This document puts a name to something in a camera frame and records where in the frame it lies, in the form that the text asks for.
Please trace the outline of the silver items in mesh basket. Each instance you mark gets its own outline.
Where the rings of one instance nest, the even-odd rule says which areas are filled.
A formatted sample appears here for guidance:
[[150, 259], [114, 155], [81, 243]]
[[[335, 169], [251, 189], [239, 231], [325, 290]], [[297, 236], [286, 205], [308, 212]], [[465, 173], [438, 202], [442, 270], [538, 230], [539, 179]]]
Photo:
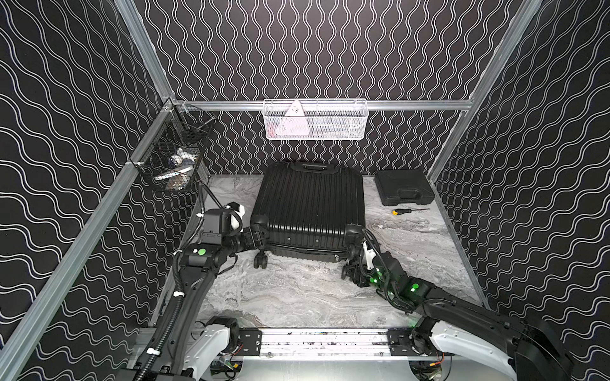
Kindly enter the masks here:
[[168, 169], [152, 179], [163, 191], [182, 191], [191, 182], [200, 153], [194, 148], [179, 148], [168, 158]]

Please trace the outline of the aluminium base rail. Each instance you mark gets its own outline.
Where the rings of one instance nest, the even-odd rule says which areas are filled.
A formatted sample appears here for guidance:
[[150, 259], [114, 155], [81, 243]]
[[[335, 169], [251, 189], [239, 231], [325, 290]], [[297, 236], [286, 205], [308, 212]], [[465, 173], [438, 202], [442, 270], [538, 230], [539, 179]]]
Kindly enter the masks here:
[[444, 325], [430, 335], [431, 348], [416, 351], [410, 330], [384, 328], [242, 328], [240, 357], [257, 360], [508, 360], [502, 350], [464, 330]]

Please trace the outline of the clear wall basket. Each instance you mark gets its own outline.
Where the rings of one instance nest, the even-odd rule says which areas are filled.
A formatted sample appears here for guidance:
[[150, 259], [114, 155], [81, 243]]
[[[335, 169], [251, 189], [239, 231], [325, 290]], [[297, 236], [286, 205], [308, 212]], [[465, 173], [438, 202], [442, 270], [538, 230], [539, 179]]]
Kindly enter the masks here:
[[[283, 140], [276, 136], [276, 127], [289, 106], [300, 100], [308, 125], [309, 137]], [[296, 98], [266, 99], [262, 116], [266, 137], [276, 141], [360, 141], [369, 119], [369, 105], [362, 98]]]

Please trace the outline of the yellow black screwdriver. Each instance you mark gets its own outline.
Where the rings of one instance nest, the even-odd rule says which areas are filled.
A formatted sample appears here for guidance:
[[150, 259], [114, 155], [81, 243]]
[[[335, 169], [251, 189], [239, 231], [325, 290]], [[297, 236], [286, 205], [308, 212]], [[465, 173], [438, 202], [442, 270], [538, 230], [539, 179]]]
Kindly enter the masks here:
[[392, 210], [392, 215], [399, 216], [404, 214], [412, 214], [414, 212], [429, 211], [430, 208], [396, 208]]

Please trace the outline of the pink triangle card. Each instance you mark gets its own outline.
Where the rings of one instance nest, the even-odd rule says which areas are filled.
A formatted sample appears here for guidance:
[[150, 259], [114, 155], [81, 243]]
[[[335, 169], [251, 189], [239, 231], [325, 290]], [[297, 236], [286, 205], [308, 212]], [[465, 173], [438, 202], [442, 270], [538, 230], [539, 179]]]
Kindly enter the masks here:
[[283, 140], [310, 136], [311, 129], [300, 100], [292, 102], [276, 127], [275, 133], [278, 138]]

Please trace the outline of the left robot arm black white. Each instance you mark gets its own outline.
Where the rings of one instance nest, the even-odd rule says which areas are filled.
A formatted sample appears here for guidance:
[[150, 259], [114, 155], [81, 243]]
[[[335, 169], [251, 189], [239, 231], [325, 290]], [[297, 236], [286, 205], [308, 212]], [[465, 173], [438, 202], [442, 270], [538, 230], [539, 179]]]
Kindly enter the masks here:
[[244, 212], [238, 203], [204, 212], [199, 238], [173, 257], [175, 287], [154, 334], [136, 364], [118, 371], [118, 380], [199, 380], [219, 355], [238, 348], [238, 323], [228, 317], [212, 319], [194, 344], [188, 340], [222, 265], [265, 245], [266, 231], [244, 227]]

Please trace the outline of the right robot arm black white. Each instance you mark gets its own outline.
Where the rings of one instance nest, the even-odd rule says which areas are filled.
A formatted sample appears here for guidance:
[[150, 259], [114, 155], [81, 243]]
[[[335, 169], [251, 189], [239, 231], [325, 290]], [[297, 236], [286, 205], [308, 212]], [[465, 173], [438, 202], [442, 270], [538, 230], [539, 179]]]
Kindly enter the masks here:
[[550, 324], [495, 313], [410, 276], [389, 253], [351, 245], [342, 277], [374, 287], [390, 306], [419, 314], [406, 338], [419, 355], [453, 354], [513, 380], [569, 380], [573, 358]]

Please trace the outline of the black hard-shell suitcase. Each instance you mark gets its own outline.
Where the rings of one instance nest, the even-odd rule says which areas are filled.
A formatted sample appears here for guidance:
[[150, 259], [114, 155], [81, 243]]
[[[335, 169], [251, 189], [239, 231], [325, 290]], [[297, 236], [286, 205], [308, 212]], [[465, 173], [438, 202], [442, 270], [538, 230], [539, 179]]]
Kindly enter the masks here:
[[333, 164], [276, 162], [262, 179], [250, 225], [265, 250], [303, 260], [352, 260], [365, 228], [363, 175]]

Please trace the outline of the black plastic tool case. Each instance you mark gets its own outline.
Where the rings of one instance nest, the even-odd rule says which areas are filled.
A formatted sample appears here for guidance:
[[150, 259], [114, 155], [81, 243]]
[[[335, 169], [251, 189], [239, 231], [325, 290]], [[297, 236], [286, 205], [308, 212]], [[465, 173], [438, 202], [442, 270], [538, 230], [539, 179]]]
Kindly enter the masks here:
[[374, 181], [384, 206], [408, 203], [429, 205], [435, 199], [430, 183], [421, 170], [378, 171], [374, 176]]

